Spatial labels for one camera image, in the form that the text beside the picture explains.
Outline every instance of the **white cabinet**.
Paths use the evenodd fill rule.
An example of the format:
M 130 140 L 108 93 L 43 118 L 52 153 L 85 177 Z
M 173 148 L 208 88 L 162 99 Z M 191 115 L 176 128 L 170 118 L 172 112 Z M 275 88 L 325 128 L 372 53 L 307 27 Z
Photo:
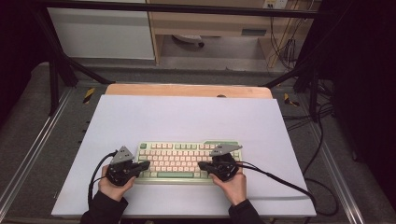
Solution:
M 154 60 L 147 12 L 49 8 L 49 14 L 70 57 Z

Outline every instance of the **floor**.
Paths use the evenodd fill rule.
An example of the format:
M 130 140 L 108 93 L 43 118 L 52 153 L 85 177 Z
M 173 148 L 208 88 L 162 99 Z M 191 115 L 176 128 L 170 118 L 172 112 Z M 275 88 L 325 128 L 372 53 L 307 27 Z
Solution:
M 204 37 L 203 48 L 181 43 L 172 36 L 167 36 L 164 41 L 160 65 L 116 60 L 82 62 L 101 76 L 119 82 L 257 86 L 287 71 L 280 63 L 275 68 L 266 65 L 255 38 L 208 36 Z M 80 82 L 75 88 L 61 87 L 65 92 L 63 97 L 68 96 L 68 100 L 61 105 L 59 117 L 49 117 L 48 67 L 38 66 L 28 88 L 1 128 L 0 164 L 3 172 L 0 174 L 0 192 L 3 194 L 0 218 L 5 218 L 2 223 L 64 223 L 65 220 L 52 217 L 50 211 L 89 127 L 99 97 L 106 90 L 106 86 L 92 82 L 81 73 L 78 73 L 78 78 Z M 301 116 L 306 114 L 307 97 L 305 93 L 295 93 L 293 83 L 291 78 L 271 91 L 283 115 Z M 95 94 L 88 104 L 83 104 L 89 87 L 95 87 Z M 294 104 L 285 104 L 285 93 Z M 327 101 L 326 96 L 319 97 L 320 103 Z M 299 122 L 285 120 L 289 128 Z M 306 177 L 315 178 L 337 194 L 340 209 L 334 216 L 319 215 L 311 222 L 396 223 L 394 210 L 368 168 L 364 163 L 352 160 L 336 118 L 328 116 L 322 122 L 323 149 Z M 47 133 L 41 133 L 43 126 L 49 128 Z M 290 140 L 302 169 L 318 147 L 319 134 L 318 125 L 312 122 L 290 130 Z M 38 136 L 42 136 L 44 141 L 37 141 Z M 318 209 L 331 212 L 334 209 L 332 195 L 315 184 L 307 184 L 318 195 Z M 282 218 L 276 223 L 300 222 L 299 219 Z

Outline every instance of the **white tabletop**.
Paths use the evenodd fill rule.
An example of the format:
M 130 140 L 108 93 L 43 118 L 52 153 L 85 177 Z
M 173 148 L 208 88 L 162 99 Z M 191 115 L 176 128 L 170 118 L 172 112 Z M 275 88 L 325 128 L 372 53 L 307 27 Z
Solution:
M 87 211 L 95 167 L 122 146 L 135 154 L 142 141 L 205 140 L 236 140 L 243 161 L 306 189 L 276 100 L 103 95 L 52 214 L 80 217 Z M 247 196 L 261 216 L 316 215 L 302 193 L 266 175 L 244 173 Z M 135 184 L 125 198 L 125 217 L 227 217 L 230 206 L 217 186 Z

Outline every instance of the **spacebar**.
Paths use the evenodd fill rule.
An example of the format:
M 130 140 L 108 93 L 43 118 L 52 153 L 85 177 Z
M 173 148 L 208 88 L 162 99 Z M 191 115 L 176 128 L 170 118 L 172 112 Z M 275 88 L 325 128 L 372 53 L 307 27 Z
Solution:
M 158 178 L 194 178 L 194 173 L 181 173 L 181 172 L 158 172 Z

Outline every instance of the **dark floor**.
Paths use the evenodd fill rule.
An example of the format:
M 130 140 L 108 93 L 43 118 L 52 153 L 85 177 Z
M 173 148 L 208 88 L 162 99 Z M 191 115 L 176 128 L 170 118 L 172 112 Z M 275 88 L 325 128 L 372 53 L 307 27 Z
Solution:
M 194 46 L 180 45 L 180 43 L 175 43 L 172 38 L 168 38 L 165 40 L 163 64 L 160 67 L 139 67 L 137 65 L 133 68 L 130 66 L 119 68 L 116 65 L 112 67 L 95 66 L 92 70 L 101 76 L 123 82 L 257 86 L 278 76 L 277 72 L 268 73 L 265 66 L 262 66 L 265 64 L 265 60 L 256 51 L 257 43 L 255 41 L 244 40 L 243 48 L 238 48 L 238 44 L 235 44 L 235 48 L 227 48 L 217 44 L 219 41 L 221 39 L 211 38 L 210 41 L 205 43 L 205 50 L 211 54 L 210 63 L 205 60 L 204 53 L 196 52 L 194 54 L 194 50 L 192 50 Z M 238 39 L 226 39 L 226 41 L 228 45 L 233 42 L 240 43 Z M 231 57 L 232 53 L 238 55 L 238 57 Z M 230 69 L 227 64 L 230 57 L 233 61 L 233 69 Z M 247 63 L 251 58 L 254 59 L 254 62 Z M 204 69 L 189 65 L 194 61 Z M 182 66 L 177 67 L 176 62 L 179 62 Z M 81 81 L 76 88 L 62 88 L 62 90 L 70 92 L 67 105 L 51 130 L 45 144 L 40 148 L 40 153 L 37 155 L 29 175 L 21 185 L 21 189 L 19 191 L 16 189 L 18 194 L 15 200 L 10 207 L 4 207 L 0 204 L 3 206 L 2 212 L 7 211 L 3 223 L 10 221 L 12 218 L 29 218 L 24 223 L 46 223 L 45 221 L 48 220 L 52 223 L 61 222 L 60 219 L 50 215 L 56 201 L 54 196 L 60 191 L 78 152 L 79 141 L 82 141 L 84 130 L 89 126 L 87 121 L 91 119 L 100 95 L 106 90 L 106 86 L 94 83 L 82 74 L 78 74 L 78 77 Z M 293 92 L 291 87 L 293 82 L 294 80 L 290 79 L 282 83 L 282 85 L 273 88 L 272 93 L 278 100 L 283 115 L 302 116 L 305 115 L 302 105 L 295 106 L 284 103 L 285 93 L 289 94 L 292 101 L 300 104 L 303 104 L 302 99 L 306 99 L 305 94 L 295 94 Z M 88 104 L 83 104 L 82 101 L 89 87 L 95 87 L 95 93 Z M 319 97 L 321 104 L 327 101 L 326 97 Z M 41 128 L 49 118 L 49 111 L 49 72 L 48 67 L 44 65 L 37 67 L 33 72 L 33 78 L 28 88 L 0 130 L 0 164 L 3 167 L 3 172 L 0 173 L 0 192 L 6 191 L 8 183 L 12 181 L 25 155 L 29 153 L 36 137 L 40 134 Z M 291 127 L 296 122 L 298 121 L 285 121 L 285 124 L 287 127 Z M 345 179 L 348 189 L 350 189 L 354 203 L 356 203 L 362 215 L 362 220 L 365 223 L 396 223 L 394 210 L 390 207 L 367 166 L 364 163 L 352 160 L 352 152 L 349 150 L 347 141 L 337 123 L 337 118 L 328 116 L 322 120 L 322 123 L 326 147 L 332 153 L 336 165 Z M 315 128 L 313 128 L 316 127 L 316 124 L 311 125 L 308 123 L 290 131 L 290 140 L 302 170 L 309 163 L 318 147 L 318 139 L 315 136 Z M 329 172 L 329 167 L 323 160 L 323 154 L 319 153 L 305 177 L 320 181 L 337 194 L 337 187 L 334 186 L 334 181 Z M 317 197 L 318 210 L 324 213 L 331 212 L 334 209 L 333 196 L 317 184 L 307 182 L 307 185 Z M 312 223 L 359 223 L 359 221 L 351 221 L 351 218 L 348 217 L 348 207 L 341 204 L 342 200 L 340 198 L 342 198 L 342 195 L 340 196 L 339 192 L 337 195 L 336 201 L 340 206 L 339 211 L 331 217 L 318 215 L 311 219 Z M 280 219 L 276 223 L 299 222 L 302 222 L 302 220 Z

